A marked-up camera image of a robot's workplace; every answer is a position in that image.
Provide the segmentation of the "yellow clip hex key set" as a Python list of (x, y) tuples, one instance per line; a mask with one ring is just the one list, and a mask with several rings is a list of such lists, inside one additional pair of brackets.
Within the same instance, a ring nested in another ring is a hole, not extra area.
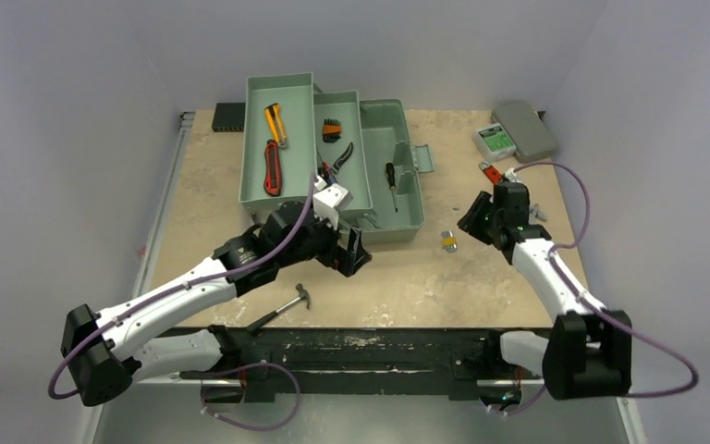
[(458, 249), (457, 240), (451, 230), (441, 232), (441, 245), (448, 253), (454, 253)]

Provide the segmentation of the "black pruning shears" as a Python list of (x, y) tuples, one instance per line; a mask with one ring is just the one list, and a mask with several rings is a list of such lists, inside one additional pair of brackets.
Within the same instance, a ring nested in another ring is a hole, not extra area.
[(354, 153), (354, 143), (350, 142), (345, 150), (342, 152), (342, 154), (333, 162), (333, 164), (330, 166), (330, 171), (333, 174), (338, 174), (341, 168), (347, 163), (347, 161), (351, 158), (352, 154)]

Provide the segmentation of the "black yellow stubby screwdriver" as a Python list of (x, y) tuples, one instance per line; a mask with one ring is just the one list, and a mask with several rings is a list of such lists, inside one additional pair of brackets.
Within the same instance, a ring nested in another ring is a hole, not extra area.
[(385, 165), (385, 174), (388, 187), (391, 192), (391, 198), (394, 206), (394, 210), (398, 212), (398, 199), (397, 199), (397, 183), (396, 183), (396, 170), (392, 162), (387, 162)]

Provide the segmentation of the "red black utility knife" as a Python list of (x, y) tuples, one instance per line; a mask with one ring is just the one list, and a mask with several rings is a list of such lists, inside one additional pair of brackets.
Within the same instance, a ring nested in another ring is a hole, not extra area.
[(268, 140), (263, 155), (265, 161), (263, 189), (269, 196), (278, 197), (283, 187), (278, 143), (275, 140)]

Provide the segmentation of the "orange hex key set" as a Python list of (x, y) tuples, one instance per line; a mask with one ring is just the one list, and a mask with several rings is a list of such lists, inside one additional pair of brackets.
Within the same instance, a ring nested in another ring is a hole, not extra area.
[(322, 140), (325, 143), (337, 142), (341, 138), (342, 126), (338, 119), (325, 118), (321, 130)]

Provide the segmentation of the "translucent green tool box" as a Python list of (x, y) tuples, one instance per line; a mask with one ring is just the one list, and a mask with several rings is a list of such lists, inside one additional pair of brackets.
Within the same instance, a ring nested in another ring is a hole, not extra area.
[[(263, 189), (263, 152), (272, 139), (263, 110), (273, 103), (280, 104), (288, 129), (288, 147), (279, 151), (283, 187), (278, 197)], [(323, 142), (325, 118), (341, 122), (337, 142)], [(429, 147), (411, 143), (398, 99), (362, 100), (355, 91), (323, 92), (310, 73), (248, 78), (239, 203), (262, 212), (303, 200), (308, 177), (323, 162), (330, 167), (350, 142), (354, 153), (334, 174), (352, 195), (343, 218), (362, 229), (366, 244), (412, 241), (424, 222), (420, 175), (434, 169)], [(387, 162), (396, 170), (397, 213), (386, 180)]]

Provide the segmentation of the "yellow handled pliers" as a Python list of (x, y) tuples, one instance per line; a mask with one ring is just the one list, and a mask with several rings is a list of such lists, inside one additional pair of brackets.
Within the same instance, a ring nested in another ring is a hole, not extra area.
[(288, 147), (288, 136), (280, 116), (280, 110), (280, 104), (273, 103), (268, 105), (263, 110), (263, 113), (271, 132), (272, 140), (277, 143), (279, 148), (284, 149)]

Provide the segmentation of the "blue red screwdriver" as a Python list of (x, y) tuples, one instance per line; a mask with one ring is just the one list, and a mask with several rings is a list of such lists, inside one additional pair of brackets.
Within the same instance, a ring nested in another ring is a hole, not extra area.
[(318, 173), (327, 185), (332, 185), (335, 182), (335, 175), (326, 162), (318, 167)]

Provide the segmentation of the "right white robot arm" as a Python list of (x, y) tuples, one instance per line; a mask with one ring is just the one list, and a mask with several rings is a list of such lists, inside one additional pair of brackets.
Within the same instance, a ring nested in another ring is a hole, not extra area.
[(522, 367), (540, 376), (558, 401), (620, 397), (629, 391), (631, 336), (601, 316), (624, 325), (630, 318), (607, 309), (570, 273), (547, 229), (531, 222), (526, 185), (503, 181), (490, 192), (480, 191), (457, 226), (500, 251), (553, 319), (544, 337), (524, 329), (492, 335), (482, 352), (489, 374), (504, 376)]

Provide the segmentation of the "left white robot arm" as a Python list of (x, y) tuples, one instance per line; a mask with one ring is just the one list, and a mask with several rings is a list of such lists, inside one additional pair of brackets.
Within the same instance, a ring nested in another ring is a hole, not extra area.
[(308, 261), (354, 276), (371, 262), (359, 228), (341, 232), (334, 215), (310, 203), (281, 204), (263, 223), (217, 247), (191, 270), (138, 298), (93, 310), (82, 304), (65, 318), (62, 362), (48, 384), (54, 400), (107, 403), (133, 383), (174, 372), (233, 375), (239, 354), (204, 328), (182, 337), (166, 331), (220, 303), (265, 286), (281, 269)]

